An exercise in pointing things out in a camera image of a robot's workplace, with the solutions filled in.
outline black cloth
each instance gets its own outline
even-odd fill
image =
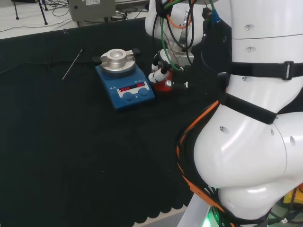
[[[0,75],[0,223],[4,227],[129,227],[192,192],[176,167],[178,132],[216,100],[215,73],[227,71],[225,35],[197,45],[185,77],[193,89],[115,111],[93,64],[23,64]],[[161,45],[144,19],[0,40],[0,71],[22,62],[89,61],[139,48],[146,76]]]

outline metal stand leg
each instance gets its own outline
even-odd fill
[[[18,13],[17,13],[17,7],[16,7],[16,1],[15,0],[14,0],[14,6],[15,6],[15,11],[16,11],[16,20],[19,20]]]
[[[45,0],[42,0],[42,3],[44,4],[45,10],[47,11],[47,10],[48,10],[48,8],[46,7]]]
[[[44,19],[44,24],[45,24],[45,25],[48,25],[48,23],[47,23],[47,21],[46,21],[46,19],[45,19],[45,15],[44,15],[44,12],[43,12],[43,8],[42,8],[42,5],[41,5],[41,1],[38,0],[38,2],[39,2],[39,6],[40,6],[40,9],[41,9],[41,13],[42,13],[42,16],[43,16],[43,19]]]

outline black strap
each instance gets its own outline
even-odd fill
[[[271,112],[260,106],[254,105],[238,97],[232,96],[228,93],[222,93],[219,96],[219,102],[222,105],[231,108],[232,110],[235,110],[241,114],[244,114],[265,124],[272,124],[277,115],[274,112]]]
[[[286,61],[279,63],[232,62],[231,74],[248,77],[267,77],[291,80],[303,76],[303,63]]]

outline gray device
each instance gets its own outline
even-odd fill
[[[69,0],[73,21],[95,20],[116,14],[114,0]]]

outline green cable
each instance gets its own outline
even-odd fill
[[[209,0],[210,2],[210,5],[212,6],[212,9],[214,9],[214,3],[213,3],[213,0]]]
[[[181,71],[181,69],[178,69],[169,58],[169,54],[167,53],[165,43],[164,43],[164,38],[163,38],[163,27],[164,27],[164,18],[161,18],[161,41],[162,41],[162,46],[163,46],[165,55],[166,55],[167,59],[169,60],[171,67],[176,71]]]
[[[179,3],[179,2],[182,2],[182,1],[183,0],[175,0],[175,1],[171,2],[171,3],[168,3],[167,5],[164,6],[164,9],[167,9],[170,6],[173,6],[173,5],[175,5],[175,4]]]

